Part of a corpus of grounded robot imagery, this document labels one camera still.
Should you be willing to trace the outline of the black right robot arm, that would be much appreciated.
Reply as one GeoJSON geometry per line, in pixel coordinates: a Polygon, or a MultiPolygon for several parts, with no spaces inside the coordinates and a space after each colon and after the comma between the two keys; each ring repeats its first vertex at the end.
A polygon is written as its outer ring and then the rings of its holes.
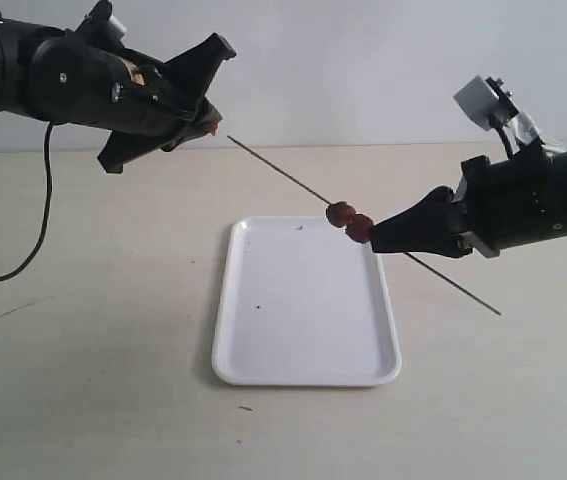
{"type": "Polygon", "coordinates": [[[374,225],[376,253],[422,252],[461,258],[567,237],[567,152],[539,142],[512,158],[466,160],[456,190],[439,186],[410,209],[374,225]]]}

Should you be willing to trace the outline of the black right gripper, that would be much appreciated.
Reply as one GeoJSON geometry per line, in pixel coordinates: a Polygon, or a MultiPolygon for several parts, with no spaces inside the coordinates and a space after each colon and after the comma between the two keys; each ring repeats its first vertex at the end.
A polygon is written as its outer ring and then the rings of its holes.
{"type": "Polygon", "coordinates": [[[374,253],[495,258],[504,250],[567,237],[567,151],[538,145],[493,163],[461,164],[456,193],[439,186],[417,204],[370,229],[374,253]]]}

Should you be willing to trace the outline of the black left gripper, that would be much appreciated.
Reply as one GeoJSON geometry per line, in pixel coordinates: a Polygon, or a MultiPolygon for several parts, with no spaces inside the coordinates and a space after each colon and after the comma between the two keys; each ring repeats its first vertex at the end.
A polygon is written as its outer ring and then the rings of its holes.
{"type": "Polygon", "coordinates": [[[46,121],[112,131],[97,155],[106,173],[156,150],[208,136],[201,124],[223,116],[205,95],[224,61],[236,57],[221,35],[165,62],[126,48],[105,24],[110,1],[97,2],[74,30],[33,50],[27,94],[46,121]]]}

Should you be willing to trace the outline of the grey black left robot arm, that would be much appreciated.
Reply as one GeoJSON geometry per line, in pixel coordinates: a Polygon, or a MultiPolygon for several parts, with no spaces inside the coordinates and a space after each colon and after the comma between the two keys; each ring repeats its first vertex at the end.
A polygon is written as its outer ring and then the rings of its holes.
{"type": "Polygon", "coordinates": [[[107,130],[102,168],[213,134],[222,120],[206,94],[236,52],[217,33],[160,61],[125,47],[109,1],[74,30],[27,23],[0,12],[0,112],[54,125],[107,130]]]}

